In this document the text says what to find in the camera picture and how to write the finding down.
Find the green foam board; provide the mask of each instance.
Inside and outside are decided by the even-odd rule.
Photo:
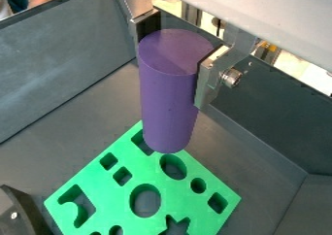
[[[116,235],[120,228],[164,235],[172,222],[187,222],[183,234],[215,235],[234,212],[240,196],[187,151],[151,151],[142,129],[139,122],[46,200],[66,235]]]

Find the gray floor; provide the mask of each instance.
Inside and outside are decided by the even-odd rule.
[[[332,231],[332,178],[310,175],[275,235],[330,235]]]
[[[188,152],[243,201],[222,234],[272,234],[307,173],[214,107],[200,113]],[[138,67],[128,63],[0,145],[0,183],[43,201],[140,119]]]

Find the cutout hole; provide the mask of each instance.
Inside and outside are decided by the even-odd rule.
[[[131,180],[132,175],[130,173],[130,171],[127,170],[126,167],[120,167],[120,169],[118,170],[118,172],[114,175],[114,179],[116,180],[116,182],[119,183],[120,186],[126,185],[128,183],[128,181]]]
[[[176,222],[176,220],[172,218],[172,216],[166,216],[166,225],[167,230],[162,232],[159,235],[188,235],[188,228],[191,224],[191,219],[184,218],[180,222]]]
[[[123,230],[119,225],[111,228],[110,235],[123,235]]]
[[[214,211],[220,215],[228,205],[228,202],[223,198],[223,196],[216,192],[212,198],[210,199],[208,204],[211,208],[214,209]]]
[[[64,193],[64,195],[59,198],[60,205],[68,202],[74,202],[78,206],[78,217],[74,221],[74,226],[79,228],[96,213],[96,207],[90,201],[79,185],[74,185]]]
[[[119,163],[118,158],[114,156],[112,153],[108,153],[102,159],[100,164],[106,170],[111,170],[114,166]]]
[[[130,195],[130,207],[132,213],[142,218],[156,214],[162,207],[162,194],[155,186],[140,185],[134,189]]]
[[[136,147],[150,156],[155,152],[150,146],[147,145],[143,138],[143,130],[140,130],[136,135],[132,137],[131,142],[136,145]]]
[[[162,168],[164,173],[175,180],[183,180],[187,177],[187,167],[182,159],[172,154],[163,155]]]
[[[192,184],[191,184],[192,190],[196,193],[204,193],[207,190],[207,184],[206,181],[202,178],[195,178],[192,180]]]

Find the purple cylindrical block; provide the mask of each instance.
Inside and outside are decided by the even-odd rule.
[[[158,152],[179,152],[190,143],[198,65],[212,49],[204,37],[182,29],[156,31],[140,41],[143,136]]]

